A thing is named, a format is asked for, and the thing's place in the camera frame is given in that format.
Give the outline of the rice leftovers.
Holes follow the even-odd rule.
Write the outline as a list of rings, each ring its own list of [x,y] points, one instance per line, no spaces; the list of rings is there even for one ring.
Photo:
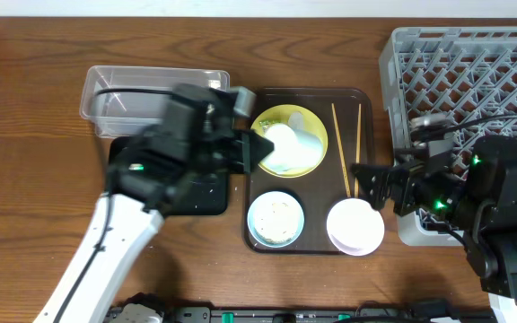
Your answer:
[[[255,215],[255,230],[268,243],[281,244],[295,235],[298,219],[294,205],[286,202],[267,203]]]

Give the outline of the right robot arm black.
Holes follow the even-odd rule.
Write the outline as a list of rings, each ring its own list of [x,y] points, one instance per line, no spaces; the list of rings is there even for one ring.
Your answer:
[[[392,200],[400,216],[427,211],[438,231],[464,247],[483,291],[517,306],[517,139],[484,135],[473,145],[467,177],[451,169],[454,132],[490,120],[452,126],[442,114],[415,118],[414,147],[395,151],[409,161],[392,167],[356,163],[351,171],[372,209]]]

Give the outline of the blue bowl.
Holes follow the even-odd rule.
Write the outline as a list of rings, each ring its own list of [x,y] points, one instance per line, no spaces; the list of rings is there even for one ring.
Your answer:
[[[258,244],[280,249],[294,243],[302,233],[304,211],[298,200],[282,191],[258,196],[247,212],[247,228]]]

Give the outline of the orange green snack wrapper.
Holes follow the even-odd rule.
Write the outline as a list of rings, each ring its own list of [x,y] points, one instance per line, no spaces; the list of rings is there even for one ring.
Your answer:
[[[273,125],[277,125],[280,123],[281,123],[281,121],[276,120],[276,119],[263,119],[259,122],[259,126],[260,126],[261,130],[264,133],[266,133],[268,131],[268,129],[271,128]]]

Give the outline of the white wrapper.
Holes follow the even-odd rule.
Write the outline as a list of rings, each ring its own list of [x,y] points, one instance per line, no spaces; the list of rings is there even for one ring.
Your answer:
[[[304,130],[304,116],[301,112],[293,112],[287,121],[287,125],[293,130]]]

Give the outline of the white cup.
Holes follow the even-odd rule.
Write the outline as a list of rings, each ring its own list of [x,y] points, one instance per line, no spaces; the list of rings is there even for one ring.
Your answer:
[[[311,169],[323,159],[321,140],[303,130],[294,130],[285,124],[274,124],[265,132],[265,138],[274,144],[274,150],[262,164],[274,173]]]

